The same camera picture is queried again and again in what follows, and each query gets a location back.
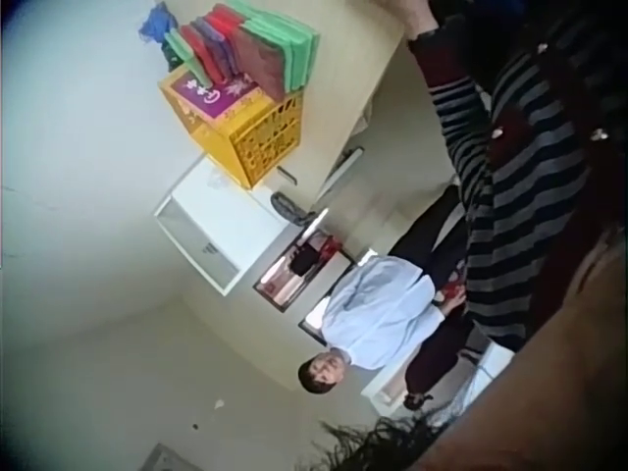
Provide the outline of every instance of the black and gray striped sleeve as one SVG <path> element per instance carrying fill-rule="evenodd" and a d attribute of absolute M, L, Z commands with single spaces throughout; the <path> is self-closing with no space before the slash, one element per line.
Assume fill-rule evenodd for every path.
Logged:
<path fill-rule="evenodd" d="M 430 89 L 453 167 L 460 177 L 465 208 L 480 191 L 487 172 L 491 120 L 474 81 L 457 60 L 447 30 L 409 42 Z"/>

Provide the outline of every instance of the striped sweater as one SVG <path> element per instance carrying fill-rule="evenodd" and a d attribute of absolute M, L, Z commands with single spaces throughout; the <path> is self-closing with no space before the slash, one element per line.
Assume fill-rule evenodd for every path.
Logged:
<path fill-rule="evenodd" d="M 487 112 L 446 28 L 409 43 L 467 211 L 467 315 L 518 350 L 561 305 L 604 228 L 624 224 L 624 51 L 584 10 L 545 12 Z"/>

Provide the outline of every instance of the light blue shirt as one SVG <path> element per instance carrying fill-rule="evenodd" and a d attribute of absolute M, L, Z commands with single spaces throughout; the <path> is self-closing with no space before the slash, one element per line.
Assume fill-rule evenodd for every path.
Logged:
<path fill-rule="evenodd" d="M 323 337 L 351 358 L 377 370 L 407 356 L 437 329 L 445 316 L 432 304 L 430 277 L 396 257 L 373 257 L 344 276 L 323 316 Z"/>

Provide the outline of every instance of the window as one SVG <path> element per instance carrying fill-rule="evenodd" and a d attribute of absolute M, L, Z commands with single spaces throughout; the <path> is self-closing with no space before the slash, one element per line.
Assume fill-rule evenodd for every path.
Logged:
<path fill-rule="evenodd" d="M 307 334 L 309 334 L 312 338 L 314 338 L 317 342 L 322 345 L 327 345 L 325 339 L 323 339 L 323 333 L 321 332 L 321 328 L 323 327 L 323 316 L 325 316 L 325 310 L 327 309 L 328 304 L 330 303 L 330 297 L 334 288 L 338 284 L 338 282 L 344 277 L 347 273 L 353 270 L 356 266 L 361 267 L 366 262 L 368 262 L 371 258 L 378 255 L 378 253 L 369 248 L 362 257 L 358 260 L 357 263 L 349 265 L 349 267 L 339 276 L 334 285 L 330 288 L 329 291 L 323 296 L 323 299 L 318 301 L 316 306 L 305 316 L 298 327 L 304 330 Z"/>
<path fill-rule="evenodd" d="M 281 312 L 286 312 L 327 263 L 341 253 L 342 245 L 318 229 L 327 213 L 325 209 L 253 287 Z"/>

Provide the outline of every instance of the hand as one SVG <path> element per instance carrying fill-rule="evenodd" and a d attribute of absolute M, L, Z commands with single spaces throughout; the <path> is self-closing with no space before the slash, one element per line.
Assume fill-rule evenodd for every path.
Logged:
<path fill-rule="evenodd" d="M 375 0 L 405 25 L 410 39 L 439 28 L 428 0 Z"/>
<path fill-rule="evenodd" d="M 453 297 L 447 299 L 441 306 L 441 312 L 447 317 L 456 307 L 461 306 L 467 300 L 467 291 L 464 285 L 460 285 Z"/>

